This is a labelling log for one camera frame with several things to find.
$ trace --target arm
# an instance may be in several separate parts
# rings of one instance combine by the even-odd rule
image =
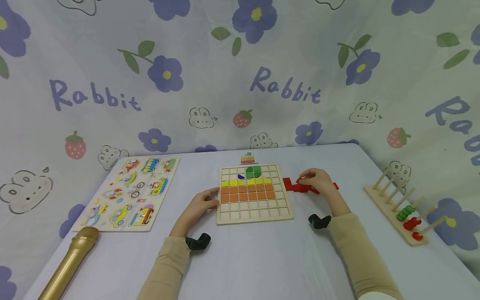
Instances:
[[[403,300],[398,287],[368,238],[358,216],[352,212],[330,179],[319,169],[309,169],[301,184],[312,185],[324,196],[333,218],[328,228],[347,265],[348,274],[360,299]]]
[[[198,218],[209,208],[216,207],[218,200],[211,195],[219,188],[213,188],[196,194],[183,214],[175,223],[170,236],[155,259],[137,300],[175,300],[180,280],[187,267],[190,249],[185,243],[188,231]]]

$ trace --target wooden peg puzzle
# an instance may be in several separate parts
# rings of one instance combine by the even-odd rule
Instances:
[[[220,169],[217,225],[293,219],[278,165]]]
[[[149,231],[177,169],[179,157],[123,157],[72,227]]]
[[[386,193],[386,190],[388,186],[390,186],[395,180],[394,177],[392,177],[385,186],[380,187],[380,183],[382,182],[382,179],[386,176],[388,171],[389,168],[385,170],[385,172],[381,175],[381,177],[374,185],[364,186],[363,190],[367,193],[373,203],[375,203],[378,209],[380,209],[383,215],[387,218],[390,224],[395,228],[395,230],[400,234],[400,236],[408,245],[416,246],[428,243],[427,237],[424,236],[425,233],[443,222],[444,218],[437,220],[436,222],[432,223],[427,228],[421,231],[415,231],[412,233],[411,230],[421,223],[421,219],[424,218],[428,214],[428,212],[421,214],[418,218],[413,217],[406,222],[405,220],[409,215],[416,211],[416,208],[420,205],[420,203],[425,201],[425,197],[421,197],[412,205],[407,205],[406,207],[400,209],[400,205],[412,195],[412,193],[415,191],[415,188],[406,191],[404,196],[402,197],[402,199],[400,199],[400,201],[398,201],[398,203],[392,203],[393,196],[403,186],[406,185],[407,181],[403,181],[392,194],[388,195]]]

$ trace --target white tablecloth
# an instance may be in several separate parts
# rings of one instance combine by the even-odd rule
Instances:
[[[406,299],[478,299],[480,283],[434,231],[428,234],[429,244],[409,247],[363,192],[362,187],[373,184],[382,172],[359,146],[258,149],[257,155],[261,164],[279,164],[281,175],[292,181],[307,168],[325,169],[360,217]],[[135,299],[163,239],[191,198],[217,185],[219,168],[240,164],[239,151],[179,156],[180,164],[152,230],[102,232],[64,300]],[[329,215],[328,205],[313,193],[288,192],[288,197],[293,220],[217,226],[215,212],[205,215],[190,237],[197,239],[206,232],[212,240],[207,250],[192,254],[179,299],[354,299],[327,230],[314,230],[308,223],[311,214]],[[70,232],[65,237],[24,299],[38,298],[74,235]]]

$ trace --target purple flower print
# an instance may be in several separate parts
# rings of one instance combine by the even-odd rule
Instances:
[[[322,124],[317,121],[310,123],[310,125],[300,125],[295,130],[297,134],[295,142],[299,145],[312,145],[320,138],[323,132]]]
[[[26,53],[25,39],[30,36],[30,26],[21,15],[10,9],[6,0],[0,0],[0,48],[14,57]]]
[[[265,30],[276,23],[276,9],[272,0],[238,0],[239,8],[233,13],[233,28],[244,32],[249,44],[256,44]]]
[[[472,251],[479,248],[474,233],[480,231],[480,216],[471,211],[463,211],[457,201],[444,198],[438,208],[427,215],[429,223],[447,216],[447,221],[435,227],[435,232],[445,244],[457,245],[460,249]]]
[[[148,151],[168,151],[168,145],[172,143],[169,136],[163,135],[160,129],[152,128],[148,132],[141,132],[138,138],[144,143],[145,149]]]
[[[352,84],[364,84],[367,82],[371,75],[372,70],[378,65],[380,61],[380,53],[372,52],[372,50],[364,50],[352,61],[347,67],[347,85]]]
[[[477,25],[475,29],[473,29],[470,40],[475,46],[480,46],[480,24]],[[475,54],[475,56],[473,57],[473,63],[476,65],[480,65],[480,50],[477,51],[477,54]]]
[[[183,80],[180,77],[181,64],[176,59],[168,59],[163,55],[157,56],[147,73],[161,92],[177,92],[183,87]]]
[[[212,151],[216,151],[216,148],[213,145],[207,145],[205,146],[205,148],[204,147],[195,148],[195,152],[212,152]]]
[[[10,268],[0,265],[0,299],[12,300],[17,292],[17,285],[8,281],[12,276]]]
[[[184,17],[190,11],[190,0],[148,0],[153,3],[156,15],[164,20],[169,21],[179,15]]]
[[[435,2],[435,0],[394,0],[392,3],[392,14],[401,16],[407,12],[424,13]]]
[[[67,233],[70,231],[70,228],[72,228],[72,226],[75,224],[75,221],[78,219],[84,208],[85,205],[77,204],[70,209],[67,220],[60,225],[60,238],[63,239],[67,235]]]

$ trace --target wooden peg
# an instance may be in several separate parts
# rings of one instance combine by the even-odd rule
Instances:
[[[395,206],[392,208],[392,211],[394,212],[399,206],[400,204],[402,204],[408,197],[410,197],[410,195],[412,195],[412,193],[415,191],[415,188],[412,188],[411,190],[407,191],[404,195],[403,195],[403,198],[400,199],[400,201],[398,201],[397,204],[395,204]]]
[[[400,183],[399,186],[396,187],[395,191],[387,198],[387,200],[385,201],[385,203],[390,203],[390,201],[393,199],[393,196],[395,196],[396,193],[398,193],[398,191],[403,188],[404,186],[407,185],[407,182],[408,180],[404,180]]]
[[[425,201],[426,199],[427,199],[427,198],[425,198],[425,197],[423,197],[423,196],[420,197],[417,201],[415,201],[415,202],[412,204],[412,207],[413,207],[413,208],[417,208],[417,206],[419,206],[420,203],[422,203],[422,202]]]
[[[377,180],[377,182],[375,183],[375,185],[373,186],[373,189],[374,190],[377,190],[378,189],[378,185],[380,184],[380,182],[382,182],[382,179],[387,175],[387,173],[390,172],[390,167],[387,167],[385,169],[385,171],[383,172],[383,174],[380,176],[380,178]]]
[[[392,176],[392,178],[389,180],[389,182],[384,186],[384,188],[380,191],[380,196],[383,196],[385,194],[385,191],[387,188],[392,184],[392,182],[398,178],[398,174],[395,174]]]
[[[425,235],[425,233],[429,232],[430,230],[434,229],[435,227],[437,227],[438,225],[440,225],[442,222],[446,221],[447,220],[447,216],[443,216],[441,218],[439,218],[438,220],[436,220],[435,222],[431,223],[430,225],[428,225],[425,229],[423,229],[422,231],[419,232],[420,235]]]
[[[418,220],[422,220],[424,219],[429,213],[431,213],[432,211],[435,210],[435,206],[432,206],[430,207],[429,209],[427,209],[426,211],[424,211],[422,214],[420,214],[420,216],[417,217]]]

